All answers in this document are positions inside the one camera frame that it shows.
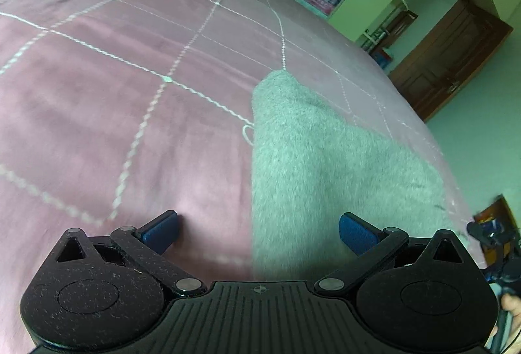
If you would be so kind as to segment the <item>person's right hand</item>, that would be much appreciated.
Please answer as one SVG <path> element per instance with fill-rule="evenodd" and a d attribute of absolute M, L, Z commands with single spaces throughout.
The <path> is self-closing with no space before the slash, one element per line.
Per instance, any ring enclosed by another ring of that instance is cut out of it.
<path fill-rule="evenodd" d="M 510 332 L 507 339 L 507 343 L 511 343 L 520 330 L 520 298 L 510 293 L 504 293 L 501 296 L 501 310 L 511 315 Z"/>

